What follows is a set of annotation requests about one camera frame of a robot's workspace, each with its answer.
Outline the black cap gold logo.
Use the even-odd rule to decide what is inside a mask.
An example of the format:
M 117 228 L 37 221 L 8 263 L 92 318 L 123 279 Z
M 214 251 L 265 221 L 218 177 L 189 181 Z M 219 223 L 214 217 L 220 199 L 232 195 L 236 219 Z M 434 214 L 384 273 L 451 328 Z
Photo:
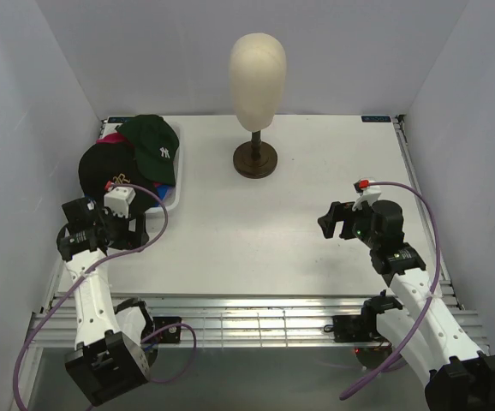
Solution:
M 98 203 L 103 202 L 108 182 L 134 184 L 163 198 L 153 182 L 140 173 L 134 149 L 126 143 L 94 144 L 81 157 L 78 175 L 83 194 Z

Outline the pink perforated cap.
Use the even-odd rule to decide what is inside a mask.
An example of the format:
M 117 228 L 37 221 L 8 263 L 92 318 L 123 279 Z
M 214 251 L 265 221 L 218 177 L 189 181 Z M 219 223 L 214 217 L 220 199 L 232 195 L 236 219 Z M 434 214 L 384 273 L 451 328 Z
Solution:
M 114 132 L 111 134 L 107 134 L 104 137 L 98 139 L 96 141 L 97 144 L 120 144 L 120 143 L 126 143 L 128 144 L 129 141 L 126 137 L 124 137 L 122 134 L 118 132 Z

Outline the green NY baseball cap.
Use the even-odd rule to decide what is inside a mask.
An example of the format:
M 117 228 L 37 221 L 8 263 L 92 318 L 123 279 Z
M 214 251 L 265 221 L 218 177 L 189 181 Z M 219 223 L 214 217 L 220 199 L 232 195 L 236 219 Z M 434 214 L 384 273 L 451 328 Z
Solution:
M 174 187 L 174 160 L 180 147 L 174 129 L 158 115 L 138 115 L 116 131 L 133 147 L 140 173 L 153 182 Z

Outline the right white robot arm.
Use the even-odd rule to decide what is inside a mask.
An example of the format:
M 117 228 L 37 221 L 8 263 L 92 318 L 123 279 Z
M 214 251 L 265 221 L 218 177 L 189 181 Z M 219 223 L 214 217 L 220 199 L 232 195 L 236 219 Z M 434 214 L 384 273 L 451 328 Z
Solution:
M 463 330 L 438 294 L 418 252 L 404 240 L 403 210 L 390 200 L 362 195 L 334 202 L 318 219 L 326 239 L 338 224 L 340 238 L 368 246 L 374 270 L 385 280 L 381 292 L 362 306 L 345 337 L 384 339 L 393 350 L 340 395 L 345 401 L 403 358 L 424 388 L 431 410 L 495 410 L 495 354 L 485 354 Z

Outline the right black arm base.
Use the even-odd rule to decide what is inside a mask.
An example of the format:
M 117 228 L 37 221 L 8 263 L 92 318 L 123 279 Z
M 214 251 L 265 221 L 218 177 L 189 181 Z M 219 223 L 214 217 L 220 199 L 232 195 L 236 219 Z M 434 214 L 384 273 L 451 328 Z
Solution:
M 357 343 L 366 338 L 362 316 L 334 315 L 331 322 L 323 328 L 324 333 L 332 334 L 335 343 Z

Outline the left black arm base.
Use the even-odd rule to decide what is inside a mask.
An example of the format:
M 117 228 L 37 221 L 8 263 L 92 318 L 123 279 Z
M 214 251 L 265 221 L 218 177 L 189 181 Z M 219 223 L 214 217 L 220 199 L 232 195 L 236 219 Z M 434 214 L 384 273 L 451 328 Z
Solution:
M 153 326 L 148 331 L 144 331 L 141 343 L 147 344 L 175 344 L 181 341 L 181 317 L 177 316 L 156 316 L 152 318 Z M 151 337 L 151 333 L 164 328 L 163 331 Z

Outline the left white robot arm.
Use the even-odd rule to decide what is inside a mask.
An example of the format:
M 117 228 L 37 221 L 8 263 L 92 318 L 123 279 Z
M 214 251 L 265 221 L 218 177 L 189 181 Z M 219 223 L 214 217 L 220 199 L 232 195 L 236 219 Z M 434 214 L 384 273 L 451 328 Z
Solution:
M 75 350 L 67 355 L 65 368 L 97 407 L 148 381 L 149 360 L 141 343 L 153 336 L 155 322 L 138 298 L 113 304 L 101 262 L 111 248 L 145 246 L 146 218 L 115 216 L 88 198 L 72 200 L 62 209 L 68 222 L 57 236 L 57 248 L 77 286 Z

